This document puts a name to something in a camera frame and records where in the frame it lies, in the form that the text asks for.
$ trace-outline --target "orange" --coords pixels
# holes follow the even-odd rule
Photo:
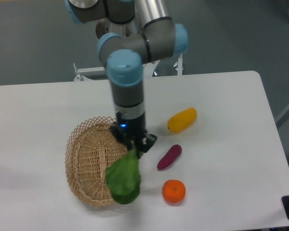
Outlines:
[[[179,203],[185,197],[186,188],[179,180],[168,180],[164,183],[162,193],[165,201],[169,203]]]

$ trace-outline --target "leafy vegetable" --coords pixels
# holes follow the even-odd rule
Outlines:
[[[106,186],[119,204],[133,202],[140,193],[140,173],[135,147],[105,170]]]

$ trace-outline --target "gray floor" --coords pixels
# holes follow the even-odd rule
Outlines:
[[[289,102],[287,2],[167,0],[189,30],[185,74],[255,70],[277,116]],[[101,66],[95,25],[74,25],[63,0],[0,2],[0,85],[72,81],[74,62]],[[162,61],[159,74],[173,75],[174,61]],[[289,120],[279,134],[289,161]]]

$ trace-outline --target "metal stand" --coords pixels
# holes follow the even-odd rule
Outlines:
[[[275,124],[277,128],[280,128],[284,124],[284,122],[289,118],[289,103],[282,110],[282,112],[276,117]]]

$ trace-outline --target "silver metal cylinder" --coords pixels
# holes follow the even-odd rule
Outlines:
[[[120,107],[115,105],[115,112],[121,112],[122,119],[136,119],[140,117],[145,112],[145,103],[142,101],[139,105],[135,107]]]
[[[94,6],[98,1],[99,0],[69,0],[71,4],[81,9],[90,8]]]
[[[170,17],[165,0],[136,0],[135,3],[142,26],[152,20]]]

